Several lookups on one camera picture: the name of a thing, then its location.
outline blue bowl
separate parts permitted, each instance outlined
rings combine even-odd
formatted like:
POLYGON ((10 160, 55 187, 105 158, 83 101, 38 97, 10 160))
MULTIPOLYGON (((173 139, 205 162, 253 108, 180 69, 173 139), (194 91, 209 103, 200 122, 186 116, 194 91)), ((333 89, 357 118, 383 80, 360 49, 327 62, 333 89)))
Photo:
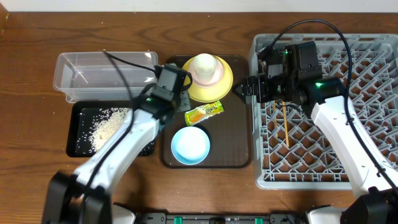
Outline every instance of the blue bowl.
POLYGON ((185 165, 198 164, 206 158, 209 151, 209 137, 200 128, 183 128, 172 139, 173 156, 185 165))

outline clear plastic box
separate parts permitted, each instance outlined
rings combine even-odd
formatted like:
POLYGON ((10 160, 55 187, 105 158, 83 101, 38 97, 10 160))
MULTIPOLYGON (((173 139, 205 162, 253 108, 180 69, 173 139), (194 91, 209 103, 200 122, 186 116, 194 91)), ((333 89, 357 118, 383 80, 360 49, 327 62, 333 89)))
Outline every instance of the clear plastic box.
MULTIPOLYGON (((154 68, 155 52, 110 52, 128 62, 154 68)), ((134 96, 149 83, 155 83, 155 74, 143 68, 116 61, 134 96)), ((126 87, 116 69, 102 52, 62 53, 58 56, 53 87, 67 95, 67 101, 128 100, 126 87)))

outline plastic container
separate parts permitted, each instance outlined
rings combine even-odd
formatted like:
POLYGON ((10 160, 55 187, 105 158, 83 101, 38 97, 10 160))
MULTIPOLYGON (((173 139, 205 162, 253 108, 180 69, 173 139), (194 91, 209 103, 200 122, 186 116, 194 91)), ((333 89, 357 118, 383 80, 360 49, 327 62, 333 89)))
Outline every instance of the plastic container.
MULTIPOLYGON (((155 52, 110 52, 128 62, 154 68, 155 52)), ((155 74, 143 68, 116 61, 126 77, 134 96, 149 83, 155 83, 155 74)), ((67 101, 128 100, 126 87, 116 69, 102 52, 62 53, 58 56, 53 87, 67 95, 67 101)))
MULTIPOLYGON (((255 36, 249 53, 250 75, 260 75, 256 52, 277 34, 255 36)), ((381 153, 398 170, 398 35, 345 34, 353 58, 350 98, 359 119, 381 153)), ((285 34, 275 49, 315 41, 323 76, 347 75, 347 51, 337 34, 285 34)), ((260 189, 350 190, 344 168, 323 133, 303 113, 287 109, 290 147, 286 146, 282 107, 252 104, 254 178, 260 189)))

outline snack packet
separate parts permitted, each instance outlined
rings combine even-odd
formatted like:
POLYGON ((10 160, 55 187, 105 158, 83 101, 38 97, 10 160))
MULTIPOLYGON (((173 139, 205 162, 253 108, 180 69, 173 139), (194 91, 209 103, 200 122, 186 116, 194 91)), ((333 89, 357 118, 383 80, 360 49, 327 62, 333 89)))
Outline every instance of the snack packet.
POLYGON ((224 112, 224 108, 223 105, 221 105, 221 102, 218 100, 217 102, 198 106, 191 111, 185 112, 185 122, 187 123, 187 126, 193 126, 211 116, 222 112, 224 112))

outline wooden chopstick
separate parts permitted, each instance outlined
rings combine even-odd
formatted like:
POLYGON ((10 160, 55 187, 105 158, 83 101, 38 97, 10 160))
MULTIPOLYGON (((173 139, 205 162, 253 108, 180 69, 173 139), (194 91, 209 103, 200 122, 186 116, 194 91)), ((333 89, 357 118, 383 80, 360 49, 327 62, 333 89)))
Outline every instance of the wooden chopstick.
POLYGON ((284 112, 286 146, 287 146, 287 148, 289 148, 289 134, 287 132, 287 122, 286 122, 286 104, 285 104, 284 101, 282 101, 282 109, 283 109, 283 112, 284 112))
MULTIPOLYGON (((274 113, 276 112, 276 102, 274 101, 274 113)), ((275 116, 275 121, 274 121, 274 127, 276 128, 278 123, 276 122, 276 116, 275 116)))

